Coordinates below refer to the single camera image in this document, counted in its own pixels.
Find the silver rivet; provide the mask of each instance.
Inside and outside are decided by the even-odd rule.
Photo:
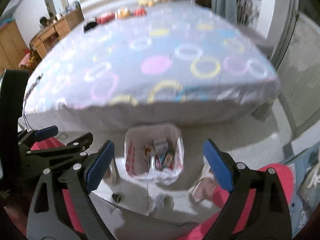
[[[237,163],[237,167],[240,170],[244,170],[245,169],[245,164],[244,163]]]
[[[73,169],[76,171],[76,170],[79,170],[81,168],[81,164],[80,163],[76,163],[75,165],[73,165]]]
[[[46,169],[43,170],[43,174],[44,175],[47,175],[49,173],[50,173],[50,169],[49,168],[46,168]]]
[[[275,174],[275,173],[276,173],[276,170],[273,169],[273,168],[269,168],[269,169],[268,169],[268,172],[269,172],[270,174]]]

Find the blue gripper pad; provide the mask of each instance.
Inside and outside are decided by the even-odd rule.
[[[47,140],[53,136],[56,136],[58,132],[58,127],[56,127],[55,125],[43,128],[35,132],[35,141],[41,142]]]
[[[115,145],[109,141],[86,174],[87,186],[85,190],[88,193],[98,188],[114,156]]]
[[[231,192],[234,188],[232,173],[219,156],[219,153],[221,152],[218,147],[212,145],[210,141],[206,140],[203,144],[202,152],[213,170],[213,174],[220,187]]]

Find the red toy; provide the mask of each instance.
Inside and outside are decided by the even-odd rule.
[[[145,10],[144,7],[138,8],[133,12],[133,16],[141,17],[141,16],[146,16],[147,11]]]
[[[116,14],[114,12],[107,12],[97,17],[96,21],[97,21],[97,24],[105,24],[107,22],[114,20],[115,17],[116,17]]]

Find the wooden cabinet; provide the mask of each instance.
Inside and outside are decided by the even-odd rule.
[[[41,33],[39,33],[30,44],[37,50],[41,58],[50,51],[55,45],[50,42],[50,38],[62,40],[67,36],[72,29],[74,29],[80,22],[84,20],[82,11],[80,9],[70,12],[65,15],[55,24],[47,27]]]
[[[19,69],[26,48],[15,21],[3,27],[0,30],[0,73],[7,68]]]

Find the pink ring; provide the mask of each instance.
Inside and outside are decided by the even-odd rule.
[[[90,90],[90,96],[91,96],[91,99],[94,100],[94,101],[106,101],[108,100],[111,96],[112,96],[112,93],[115,91],[116,87],[117,87],[117,84],[118,84],[118,81],[119,81],[119,77],[114,74],[113,72],[109,71],[108,72],[108,75],[112,77],[112,86],[111,88],[109,89],[109,91],[106,91],[106,93],[102,96],[100,95],[96,95],[95,94],[95,89],[97,88],[97,83],[95,83],[91,90]]]
[[[229,60],[231,60],[231,59],[233,59],[232,56],[226,57],[226,58],[224,59],[224,61],[223,61],[223,68],[224,68],[225,70],[227,70],[229,73],[231,73],[231,74],[233,74],[233,75],[243,75],[243,74],[247,73],[247,71],[248,71],[248,65],[247,65],[247,64],[244,65],[244,68],[243,68],[243,69],[240,69],[240,70],[238,70],[238,71],[235,71],[234,69],[230,69],[230,68],[228,67],[228,65],[229,65],[228,63],[229,63]]]

